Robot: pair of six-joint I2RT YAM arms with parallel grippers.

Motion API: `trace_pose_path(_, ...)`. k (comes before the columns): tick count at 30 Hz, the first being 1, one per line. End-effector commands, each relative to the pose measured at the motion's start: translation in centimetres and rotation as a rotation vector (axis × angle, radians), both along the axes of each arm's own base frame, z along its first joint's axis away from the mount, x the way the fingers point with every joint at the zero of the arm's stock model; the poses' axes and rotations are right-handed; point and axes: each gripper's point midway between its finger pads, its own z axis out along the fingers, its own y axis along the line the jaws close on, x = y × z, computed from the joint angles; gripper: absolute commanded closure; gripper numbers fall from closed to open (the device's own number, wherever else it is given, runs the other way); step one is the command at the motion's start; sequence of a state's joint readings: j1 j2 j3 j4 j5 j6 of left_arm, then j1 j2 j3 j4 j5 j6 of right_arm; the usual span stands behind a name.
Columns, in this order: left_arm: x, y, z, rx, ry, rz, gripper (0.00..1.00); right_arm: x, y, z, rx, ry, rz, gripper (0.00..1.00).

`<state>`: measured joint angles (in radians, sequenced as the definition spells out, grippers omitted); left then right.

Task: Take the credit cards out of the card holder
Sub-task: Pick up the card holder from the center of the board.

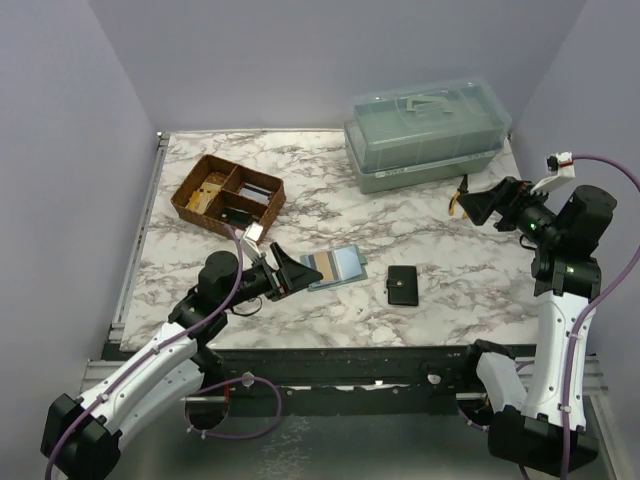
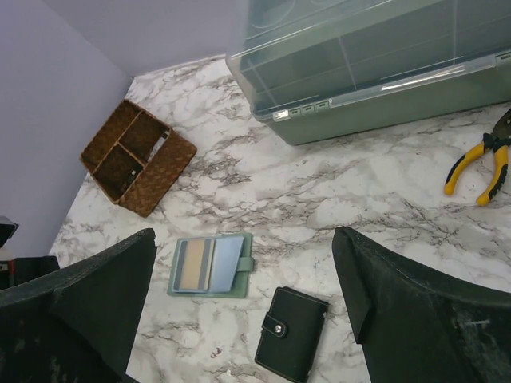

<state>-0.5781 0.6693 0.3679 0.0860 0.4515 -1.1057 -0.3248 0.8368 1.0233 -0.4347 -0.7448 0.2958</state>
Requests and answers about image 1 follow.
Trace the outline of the black leather card holder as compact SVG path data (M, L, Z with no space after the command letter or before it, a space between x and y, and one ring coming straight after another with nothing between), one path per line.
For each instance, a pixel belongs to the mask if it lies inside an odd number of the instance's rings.
M390 305L419 305L417 268L411 265L391 265L387 269L387 301Z

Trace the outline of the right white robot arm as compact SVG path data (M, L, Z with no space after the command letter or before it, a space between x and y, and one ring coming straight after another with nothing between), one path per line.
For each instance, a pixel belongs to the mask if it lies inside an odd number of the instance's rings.
M476 226L497 213L499 232L518 230L534 245L531 275L538 302L533 373L522 384L513 355L476 341L460 367L469 390L486 390L493 410L488 427L491 455L562 478L594 461L583 410L585 343L592 306L601 290L601 269L592 253L613 219L616 200L591 185L578 186L559 213L529 182L506 177L458 203Z

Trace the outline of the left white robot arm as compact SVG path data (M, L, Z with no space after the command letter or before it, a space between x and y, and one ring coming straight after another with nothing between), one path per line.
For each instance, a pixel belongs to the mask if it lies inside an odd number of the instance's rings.
M59 471L69 479L104 479L125 445L151 420L183 397L215 391L230 398L235 379L226 378L221 359L208 343L226 326L227 312L260 296L278 301L322 280L320 272L270 246L277 265L248 241L235 252L217 251L205 261L198 280L168 320L118 370L77 397L60 395L49 407L40 451L44 476Z

